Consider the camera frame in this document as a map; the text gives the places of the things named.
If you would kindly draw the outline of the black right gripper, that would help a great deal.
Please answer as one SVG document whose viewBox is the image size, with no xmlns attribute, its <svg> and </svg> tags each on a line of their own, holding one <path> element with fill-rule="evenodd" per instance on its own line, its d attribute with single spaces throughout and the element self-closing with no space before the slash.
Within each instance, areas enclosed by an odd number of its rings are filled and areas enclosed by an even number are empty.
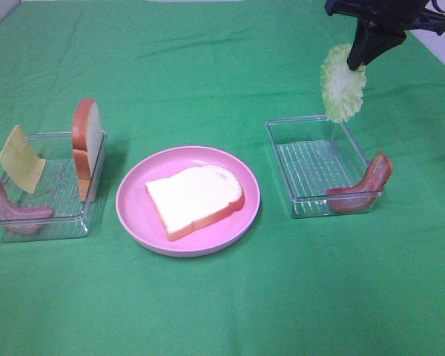
<svg viewBox="0 0 445 356">
<path fill-rule="evenodd" d="M 445 15 L 426 9 L 428 1 L 417 0 L 331 0 L 325 2 L 329 16 L 334 14 L 358 19 L 355 39 L 347 65 L 350 70 L 367 66 L 377 57 L 406 40 L 405 32 L 378 33 L 376 24 L 393 30 L 428 30 L 441 36 L 445 32 Z"/>
</svg>

